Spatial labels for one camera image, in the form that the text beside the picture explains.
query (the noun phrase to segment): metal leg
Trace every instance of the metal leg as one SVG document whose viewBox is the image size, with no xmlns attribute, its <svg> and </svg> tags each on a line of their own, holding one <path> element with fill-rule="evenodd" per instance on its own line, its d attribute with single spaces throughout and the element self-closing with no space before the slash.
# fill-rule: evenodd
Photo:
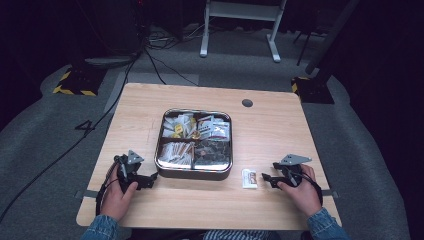
<svg viewBox="0 0 424 240">
<path fill-rule="evenodd" d="M 272 58 L 274 62 L 280 62 L 281 58 L 278 54 L 277 47 L 275 46 L 275 36 L 277 35 L 278 27 L 280 26 L 281 17 L 283 16 L 284 7 L 286 5 L 287 0 L 282 0 L 280 4 L 280 10 L 278 11 L 277 17 L 274 22 L 274 27 L 272 28 L 272 34 L 267 34 L 266 38 L 268 41 L 269 49 L 271 50 Z"/>
<path fill-rule="evenodd" d="M 299 59 L 297 60 L 297 66 L 300 64 L 300 60 L 302 59 L 303 52 L 305 52 L 306 45 L 308 44 L 309 38 L 311 37 L 311 32 L 309 32 L 308 37 L 306 37 L 305 44 L 303 44 L 302 52 L 300 52 Z"/>
<path fill-rule="evenodd" d="M 302 32 L 300 32 L 299 35 L 297 35 L 296 39 L 293 41 L 293 44 L 295 44 L 297 42 L 297 40 L 299 39 L 300 35 L 302 35 Z"/>
<path fill-rule="evenodd" d="M 206 57 L 208 55 L 210 3 L 211 3 L 210 0 L 207 0 L 206 1 L 206 7 L 205 7 L 205 29 L 203 30 L 202 46 L 200 47 L 200 57 Z"/>
</svg>

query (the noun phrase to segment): square tray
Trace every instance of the square tray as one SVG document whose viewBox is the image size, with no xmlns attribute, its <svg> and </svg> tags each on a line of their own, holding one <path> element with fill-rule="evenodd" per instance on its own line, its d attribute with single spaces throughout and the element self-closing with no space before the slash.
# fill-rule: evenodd
<svg viewBox="0 0 424 240">
<path fill-rule="evenodd" d="M 166 111 L 155 153 L 159 174 L 215 181 L 227 178 L 233 165 L 231 125 L 230 116 L 223 112 Z"/>
</svg>

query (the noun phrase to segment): wooden table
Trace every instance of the wooden table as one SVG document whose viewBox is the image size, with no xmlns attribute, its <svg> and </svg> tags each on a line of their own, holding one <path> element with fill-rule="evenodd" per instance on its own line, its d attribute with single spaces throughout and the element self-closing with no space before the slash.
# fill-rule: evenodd
<svg viewBox="0 0 424 240">
<path fill-rule="evenodd" d="M 253 101 L 244 107 L 243 99 Z M 300 101 L 293 93 L 136 84 L 125 86 L 88 190 L 98 191 L 115 155 L 131 149 L 145 158 L 139 174 L 156 172 L 154 156 L 163 114 L 172 108 L 230 115 L 233 167 L 223 181 L 159 176 L 152 189 L 137 191 L 121 226 L 181 229 L 307 229 L 306 217 L 261 173 L 277 176 L 272 163 L 289 153 L 307 156 L 318 184 L 329 189 Z M 242 169 L 257 171 L 258 188 L 242 188 Z M 340 223 L 332 196 L 324 206 Z M 95 217 L 95 199 L 85 197 L 77 223 Z"/>
</svg>

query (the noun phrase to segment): denim sleeve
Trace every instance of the denim sleeve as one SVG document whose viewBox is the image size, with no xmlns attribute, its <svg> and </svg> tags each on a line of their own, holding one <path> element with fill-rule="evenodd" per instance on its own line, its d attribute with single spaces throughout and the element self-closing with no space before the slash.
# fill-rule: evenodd
<svg viewBox="0 0 424 240">
<path fill-rule="evenodd" d="M 81 240 L 89 239 L 118 239 L 118 223 L 115 219 L 106 215 L 96 216 L 96 218 L 94 218 L 91 225 L 87 228 L 87 230 L 81 237 Z"/>
<path fill-rule="evenodd" d="M 325 208 L 308 218 L 308 226 L 314 240 L 350 240 L 345 230 Z"/>
</svg>

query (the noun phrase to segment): cable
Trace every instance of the cable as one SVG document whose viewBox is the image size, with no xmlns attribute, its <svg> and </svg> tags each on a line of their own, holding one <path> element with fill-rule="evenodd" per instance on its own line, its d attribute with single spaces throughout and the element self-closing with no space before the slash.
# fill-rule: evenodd
<svg viewBox="0 0 424 240">
<path fill-rule="evenodd" d="M 125 70 L 125 79 L 124 82 L 122 84 L 121 90 L 118 94 L 118 97 L 116 98 L 116 100 L 113 102 L 112 106 L 106 111 L 106 113 L 103 114 L 103 116 L 94 124 L 94 126 L 90 129 L 88 129 L 84 135 L 78 139 L 74 145 L 72 145 L 68 150 L 66 150 L 62 155 L 60 155 L 56 160 L 54 160 L 52 163 L 50 163 L 46 168 L 44 168 L 40 173 L 38 173 L 29 183 L 27 183 L 25 185 L 25 187 L 23 187 L 18 194 L 16 194 L 16 196 L 12 199 L 12 201 L 10 201 L 10 203 L 7 205 L 7 207 L 3 210 L 1 216 L 0 216 L 0 224 L 2 223 L 4 217 L 6 216 L 6 213 L 9 211 L 9 209 L 12 207 L 12 205 L 16 202 L 16 200 L 22 195 L 22 193 L 24 193 L 38 178 L 40 178 L 47 170 L 49 170 L 53 165 L 55 165 L 57 162 L 59 162 L 62 158 L 64 158 L 69 152 L 71 152 L 82 140 L 84 140 L 84 138 L 86 138 L 88 136 L 88 134 L 91 133 L 91 131 L 93 131 L 96 126 L 106 117 L 106 115 L 112 110 L 113 106 L 118 102 L 119 98 L 121 97 L 122 91 L 124 89 L 125 83 L 128 81 L 128 73 L 131 70 L 132 66 L 134 65 L 135 61 L 140 57 L 141 53 L 138 53 L 137 57 L 135 58 L 135 60 L 128 65 L 127 69 Z"/>
<path fill-rule="evenodd" d="M 199 86 L 199 85 L 197 85 L 196 83 L 194 83 L 194 82 L 192 82 L 192 81 L 190 81 L 188 78 L 186 78 L 186 77 L 184 77 L 183 75 L 181 75 L 177 70 L 175 70 L 175 69 L 173 69 L 173 68 L 171 68 L 170 66 L 168 66 L 168 65 L 166 65 L 163 61 L 161 61 L 161 60 L 159 60 L 159 59 L 157 59 L 157 58 L 155 58 L 155 57 L 152 57 L 152 56 L 150 56 L 152 59 L 154 59 L 154 60 L 156 60 L 156 61 L 158 61 L 158 62 L 160 62 L 160 63 L 162 63 L 165 67 L 167 67 L 167 68 L 169 68 L 169 69 L 171 69 L 172 71 L 174 71 L 176 74 L 178 74 L 180 77 L 182 77 L 182 78 L 184 78 L 186 81 L 188 81 L 188 82 L 190 82 L 190 83 L 192 83 L 193 85 L 195 85 L 195 86 Z"/>
<path fill-rule="evenodd" d="M 106 189 L 110 185 L 110 184 L 107 184 L 107 182 L 109 181 L 110 175 L 112 175 L 113 169 L 116 167 L 117 164 L 118 164 L 117 161 L 113 161 L 112 166 L 110 166 L 110 168 L 109 168 L 109 170 L 106 174 L 106 179 L 103 182 L 99 192 L 97 193 L 97 196 L 96 196 L 96 216 L 98 216 L 100 214 L 100 208 L 101 208 L 103 196 L 105 195 Z"/>
<path fill-rule="evenodd" d="M 157 75 L 158 75 L 158 77 L 159 77 L 159 80 L 160 80 L 160 81 L 161 81 L 164 85 L 167 85 L 167 84 L 166 84 L 166 82 L 165 82 L 165 81 L 163 81 L 162 77 L 160 76 L 159 71 L 158 71 L 158 69 L 156 68 L 156 64 L 155 64 L 155 62 L 153 61 L 152 56 L 150 56 L 150 53 L 147 51 L 147 49 L 146 49 L 145 51 L 146 51 L 147 56 L 149 56 L 150 62 L 152 62 L 153 67 L 155 68 L 155 71 L 156 71 L 156 74 L 157 74 Z"/>
</svg>

